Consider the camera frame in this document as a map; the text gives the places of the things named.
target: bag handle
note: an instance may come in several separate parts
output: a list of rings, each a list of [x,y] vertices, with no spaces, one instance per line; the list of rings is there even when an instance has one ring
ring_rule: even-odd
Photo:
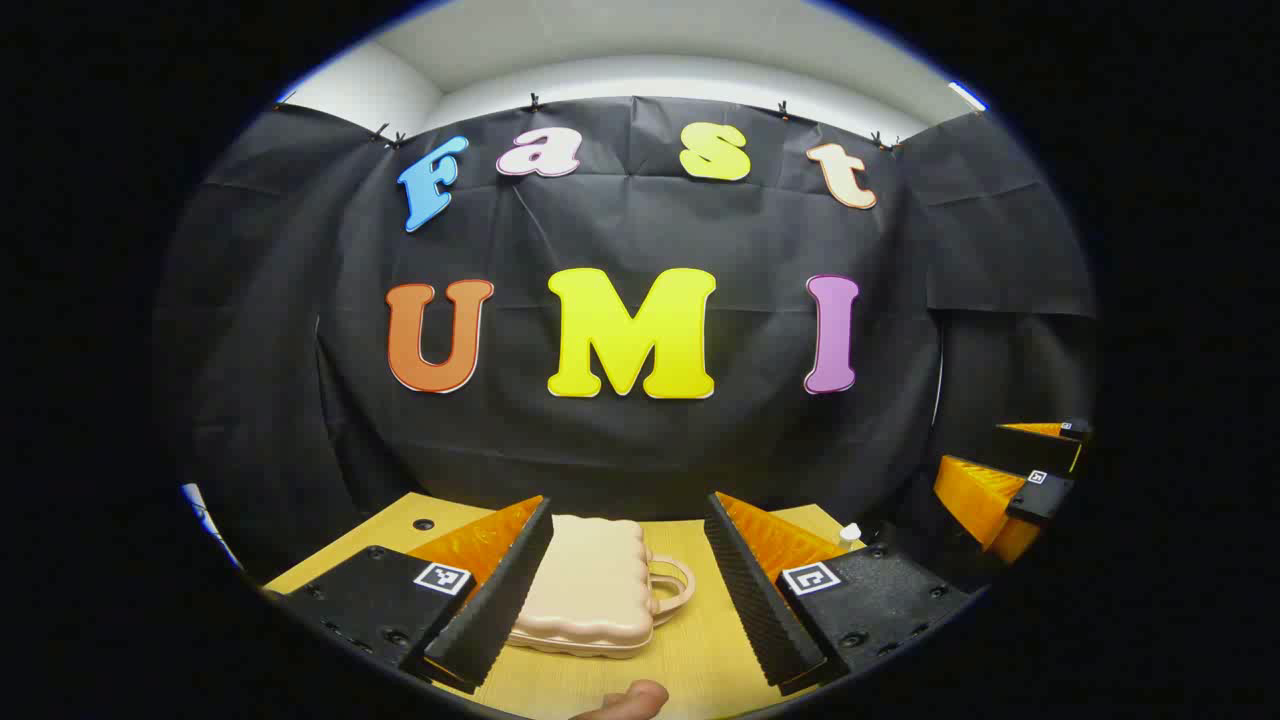
[[[676,597],[668,597],[659,600],[654,609],[653,624],[654,626],[662,625],[667,620],[671,620],[676,611],[680,610],[682,605],[689,602],[689,598],[694,597],[694,589],[696,589],[696,580],[694,579],[694,571],[689,569],[687,565],[671,557],[669,555],[654,555],[650,562],[662,562],[664,565],[672,565],[685,575],[685,582],[680,582],[678,578],[672,575],[659,575],[657,573],[649,574],[649,582],[662,585],[673,585],[677,589]]]

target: white wall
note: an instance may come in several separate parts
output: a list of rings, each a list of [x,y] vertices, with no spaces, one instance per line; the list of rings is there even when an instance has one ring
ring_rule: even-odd
[[[882,140],[904,140],[927,123],[877,100],[829,82],[785,70],[680,55],[628,55],[543,65],[471,85],[435,104],[417,132],[452,122],[529,105],[529,94],[540,102],[648,95],[721,100],[787,111],[836,126],[861,136],[879,131]]]
[[[390,50],[365,42],[305,78],[289,97],[302,105],[351,120],[383,135],[417,135],[440,99],[440,91]]]

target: wooden table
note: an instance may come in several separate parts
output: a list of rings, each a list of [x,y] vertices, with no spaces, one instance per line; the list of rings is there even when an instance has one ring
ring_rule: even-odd
[[[275,578],[266,588],[292,592],[370,544],[408,552],[492,511],[408,493]],[[774,515],[838,542],[842,525],[817,505],[778,510]],[[413,521],[421,518],[433,520],[435,527],[425,532],[416,529]],[[654,638],[644,652],[613,660],[504,646],[484,685],[476,688],[474,696],[436,687],[534,720],[567,720],[596,708],[605,693],[626,692],[631,680],[641,678],[660,683],[671,693],[671,700],[658,714],[660,720],[732,717],[782,702],[781,693],[768,685],[755,661],[703,534],[703,521],[640,525],[645,532],[645,543],[654,553],[684,561],[698,580],[692,600],[675,619],[654,630]],[[855,550],[863,544],[854,544]],[[678,570],[667,565],[655,564],[654,570],[678,575]],[[800,697],[804,692],[790,697]]]

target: screw hole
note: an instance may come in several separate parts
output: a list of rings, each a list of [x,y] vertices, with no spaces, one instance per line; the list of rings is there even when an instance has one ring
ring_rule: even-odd
[[[383,630],[383,639],[392,644],[404,647],[408,644],[408,635],[399,630]]]
[[[867,633],[849,633],[840,638],[840,647],[858,647],[867,642]]]

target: hand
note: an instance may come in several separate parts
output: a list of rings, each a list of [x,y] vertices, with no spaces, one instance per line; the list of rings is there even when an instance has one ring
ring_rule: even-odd
[[[609,693],[599,710],[568,720],[650,720],[667,703],[667,688],[653,680],[636,680],[626,693]]]

